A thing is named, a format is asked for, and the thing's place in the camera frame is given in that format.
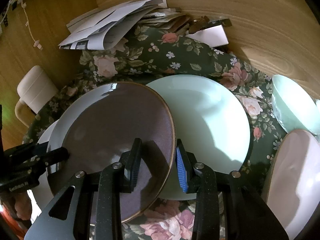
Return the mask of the left hand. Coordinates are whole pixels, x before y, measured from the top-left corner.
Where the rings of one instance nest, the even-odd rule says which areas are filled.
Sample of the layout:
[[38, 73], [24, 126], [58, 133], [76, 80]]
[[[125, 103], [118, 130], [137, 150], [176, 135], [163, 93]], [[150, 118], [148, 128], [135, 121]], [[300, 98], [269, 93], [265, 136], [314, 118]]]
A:
[[15, 193], [11, 196], [2, 194], [1, 204], [9, 214], [9, 217], [22, 230], [28, 230], [31, 227], [32, 205], [27, 192]]

